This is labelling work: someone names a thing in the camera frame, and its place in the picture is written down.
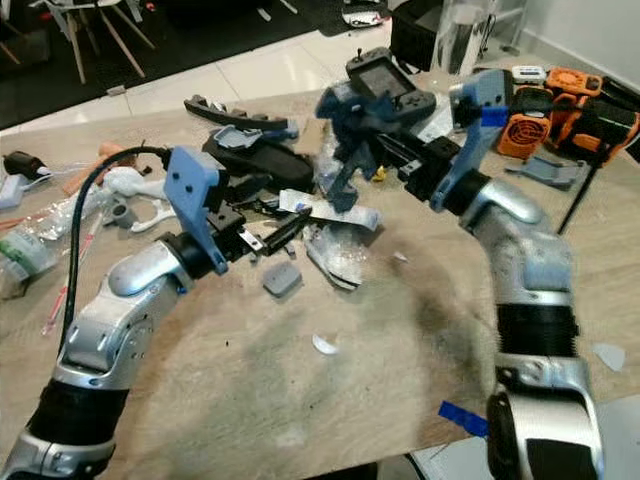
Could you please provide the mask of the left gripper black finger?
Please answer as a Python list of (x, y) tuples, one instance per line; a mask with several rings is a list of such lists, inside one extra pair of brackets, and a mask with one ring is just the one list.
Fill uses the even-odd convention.
[(302, 229), (310, 223), (311, 218), (312, 209), (310, 207), (305, 207), (298, 212), (291, 212), (269, 236), (256, 236), (256, 239), (261, 246), (285, 246), (293, 238), (296, 238), (298, 233), (302, 232)]
[(271, 256), (279, 250), (283, 250), (285, 246), (296, 237), (294, 232), (273, 232), (270, 236), (260, 238), (255, 233), (244, 233), (244, 242), (248, 246), (248, 251), (255, 253), (257, 256)]

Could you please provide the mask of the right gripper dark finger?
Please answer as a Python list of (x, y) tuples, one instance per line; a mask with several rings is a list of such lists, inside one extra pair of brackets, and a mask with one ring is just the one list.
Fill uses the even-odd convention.
[(376, 164), (367, 142), (360, 142), (358, 145), (340, 143), (335, 150), (334, 160), (340, 166), (332, 180), (332, 206), (337, 212), (347, 212), (358, 201), (358, 191), (353, 186), (352, 179), (357, 172), (364, 172), (366, 177), (370, 177), (376, 170)]
[(402, 132), (408, 128), (402, 118), (402, 100), (408, 95), (410, 91), (371, 97), (361, 95), (351, 84), (334, 84), (317, 102), (317, 118), (329, 120), (337, 141), (365, 141), (375, 134)]

